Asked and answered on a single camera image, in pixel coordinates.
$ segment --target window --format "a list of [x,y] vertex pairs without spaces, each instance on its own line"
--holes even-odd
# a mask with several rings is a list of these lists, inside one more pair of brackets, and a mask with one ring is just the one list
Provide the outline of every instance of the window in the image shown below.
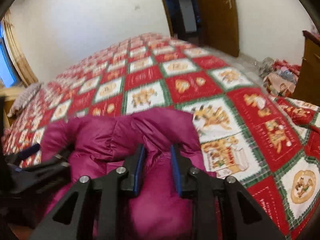
[[19,82],[18,75],[9,57],[4,43],[3,32],[0,27],[0,77],[5,87],[11,87]]

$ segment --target metal screw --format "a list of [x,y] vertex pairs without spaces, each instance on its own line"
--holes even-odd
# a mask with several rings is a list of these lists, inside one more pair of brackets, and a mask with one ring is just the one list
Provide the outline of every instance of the metal screw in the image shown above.
[[118,174],[123,174],[123,173],[125,173],[126,171],[127,171],[127,169],[126,169],[125,167],[119,167],[119,168],[116,169],[116,172],[117,172]]
[[236,181],[237,181],[236,178],[233,177],[233,176],[227,177],[227,182],[228,182],[228,183],[235,183]]
[[61,163],[61,166],[69,167],[69,166],[70,166],[70,164],[69,164],[69,163],[67,163],[67,162],[63,162],[63,163]]
[[82,176],[80,179],[79,179],[79,181],[81,182],[81,183],[87,183],[88,181],[89,181],[89,177],[88,176]]
[[198,174],[199,171],[200,171],[200,170],[199,170],[198,168],[196,168],[196,167],[191,167],[190,170],[189,170],[189,172],[190,172],[191,174]]

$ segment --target pile of clothes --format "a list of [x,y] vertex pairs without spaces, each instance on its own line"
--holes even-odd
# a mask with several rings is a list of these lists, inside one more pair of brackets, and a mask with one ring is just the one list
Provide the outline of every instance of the pile of clothes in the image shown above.
[[301,65],[290,65],[285,60],[266,58],[259,67],[263,86],[273,96],[290,97],[294,92]]

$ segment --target checkered blanket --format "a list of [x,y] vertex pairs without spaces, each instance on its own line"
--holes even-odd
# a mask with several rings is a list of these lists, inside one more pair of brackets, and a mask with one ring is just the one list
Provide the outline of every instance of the checkered blanket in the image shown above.
[[[319,107],[268,98],[236,68],[185,41],[143,34],[68,68],[22,112],[4,151],[40,142],[62,118],[154,106],[193,113],[206,170],[235,176],[288,239],[297,237],[319,200]],[[21,166],[40,162],[38,152]]]

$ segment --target pillow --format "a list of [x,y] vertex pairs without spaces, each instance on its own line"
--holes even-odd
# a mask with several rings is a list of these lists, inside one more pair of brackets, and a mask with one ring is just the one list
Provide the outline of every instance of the pillow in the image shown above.
[[33,83],[28,86],[12,104],[8,117],[18,116],[29,104],[31,99],[38,93],[43,83]]

